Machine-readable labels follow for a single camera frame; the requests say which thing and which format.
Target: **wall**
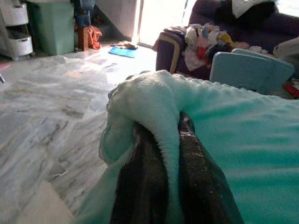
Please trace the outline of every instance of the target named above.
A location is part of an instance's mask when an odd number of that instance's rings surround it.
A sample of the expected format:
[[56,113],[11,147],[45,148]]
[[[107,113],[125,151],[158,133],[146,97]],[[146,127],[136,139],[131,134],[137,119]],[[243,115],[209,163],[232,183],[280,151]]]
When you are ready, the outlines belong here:
[[137,0],[96,0],[96,5],[126,37],[133,37]]

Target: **teal blanket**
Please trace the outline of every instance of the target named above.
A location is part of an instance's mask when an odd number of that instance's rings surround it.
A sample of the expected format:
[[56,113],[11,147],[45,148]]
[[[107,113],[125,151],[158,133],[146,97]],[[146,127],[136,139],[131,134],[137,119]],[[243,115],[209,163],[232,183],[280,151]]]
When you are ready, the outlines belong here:
[[198,138],[223,170],[245,223],[298,223],[299,101],[158,71],[121,83],[109,93],[107,110],[100,155],[110,165],[82,203],[75,223],[109,223],[135,121],[154,134],[162,150],[170,186],[167,223],[183,222],[178,199],[180,112],[192,118]]

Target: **green container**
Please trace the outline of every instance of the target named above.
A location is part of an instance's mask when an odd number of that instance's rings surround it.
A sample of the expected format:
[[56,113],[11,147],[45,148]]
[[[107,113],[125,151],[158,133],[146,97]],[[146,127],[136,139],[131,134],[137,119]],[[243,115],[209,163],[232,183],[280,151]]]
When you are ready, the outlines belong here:
[[74,51],[74,7],[71,3],[27,2],[35,44],[50,55]]

